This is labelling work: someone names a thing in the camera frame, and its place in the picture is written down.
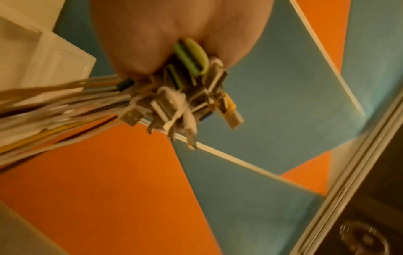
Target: orange panel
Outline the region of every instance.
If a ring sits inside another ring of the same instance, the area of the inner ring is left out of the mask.
[[[221,254],[166,135],[142,125],[0,175],[0,199],[72,255]]]
[[[326,195],[331,152],[325,152],[281,176],[308,189]]]
[[[297,0],[297,3],[341,71],[351,0]]]

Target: hand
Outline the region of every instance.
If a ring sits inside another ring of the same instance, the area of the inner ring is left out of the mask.
[[[274,0],[91,0],[92,19],[118,74],[152,74],[191,37],[228,68],[256,43]]]

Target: white line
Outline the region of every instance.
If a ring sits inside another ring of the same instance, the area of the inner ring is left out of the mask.
[[[146,119],[141,119],[141,121],[139,121],[139,123],[143,124],[145,126],[150,125],[150,121],[148,121]],[[168,134],[166,131],[163,131],[163,130],[161,130],[160,132],[164,133],[164,134]],[[181,134],[176,133],[175,138],[178,139],[179,141],[186,142],[186,137],[181,135]],[[252,165],[252,164],[250,164],[250,163],[248,163],[246,161],[243,161],[243,160],[241,160],[239,158],[235,158],[235,157],[233,157],[233,156],[231,156],[231,155],[229,155],[227,153],[224,153],[222,151],[219,151],[219,150],[216,150],[214,148],[211,148],[210,146],[204,145],[204,144],[202,144],[200,142],[197,142],[197,147],[199,149],[201,149],[201,150],[204,150],[204,151],[209,152],[209,153],[211,153],[213,155],[216,155],[216,156],[218,156],[220,158],[223,158],[223,159],[226,159],[228,161],[231,161],[231,162],[233,162],[233,163],[235,163],[237,165],[243,166],[243,167],[245,167],[245,168],[247,168],[249,170],[257,172],[257,173],[259,173],[261,175],[264,175],[266,177],[272,178],[274,180],[278,180],[280,182],[286,183],[286,184],[291,185],[293,187],[297,187],[299,189],[303,189],[303,190],[306,190],[306,191],[309,191],[309,192],[312,192],[312,193],[315,193],[315,194],[319,194],[317,192],[314,192],[314,191],[306,188],[303,185],[300,185],[300,184],[298,184],[296,182],[290,181],[290,180],[288,180],[288,179],[286,179],[286,178],[284,178],[284,177],[282,177],[282,176],[280,176],[278,174],[274,174],[272,172],[264,170],[264,169],[262,169],[262,168],[260,168],[258,166]]]
[[[358,112],[365,118],[367,119],[368,116],[366,115],[364,109],[362,108],[360,102],[357,100],[357,98],[354,96],[353,92],[351,91],[350,87],[347,85],[346,81],[344,78],[341,76],[339,70],[337,69],[335,63],[333,60],[330,58],[329,54],[327,53],[326,49],[324,48],[323,44],[320,42],[319,37],[316,35],[314,29],[310,25],[308,19],[305,17],[305,14],[299,7],[298,3],[296,0],[290,0],[291,4],[293,5],[295,11],[297,12],[298,16],[302,20],[302,23],[305,25],[306,29],[310,33],[312,39],[318,46],[320,52],[322,55],[325,57],[326,61],[330,65],[331,69],[335,73],[337,79],[339,80],[341,86],[343,87],[344,91],[347,93],[348,97],[350,98],[351,102],[354,104],[354,106],[357,108]]]

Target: yellow cable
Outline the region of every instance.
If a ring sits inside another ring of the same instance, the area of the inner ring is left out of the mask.
[[[57,128],[54,128],[54,129],[49,129],[49,130],[46,130],[46,131],[42,131],[42,132],[37,133],[37,134],[35,134],[33,136],[30,136],[30,137],[27,137],[27,138],[21,139],[19,141],[16,141],[16,142],[13,142],[13,143],[10,143],[8,145],[4,145],[4,146],[0,147],[0,154],[4,153],[4,152],[7,152],[9,150],[18,148],[20,146],[26,145],[26,144],[28,144],[30,142],[34,142],[34,141],[39,140],[39,139],[41,139],[43,137],[58,133],[60,131],[66,130],[66,129],[71,129],[73,127],[80,126],[80,125],[83,125],[83,124],[86,124],[86,123],[89,123],[89,122],[92,122],[92,121],[95,121],[95,120],[92,119],[90,121],[75,122],[75,123],[66,124],[66,125],[63,125],[63,126],[58,126]]]

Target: skin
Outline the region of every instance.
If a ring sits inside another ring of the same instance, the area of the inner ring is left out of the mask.
[[[228,68],[263,32],[274,0],[91,0],[94,27],[116,71],[160,69],[174,44],[191,37]]]

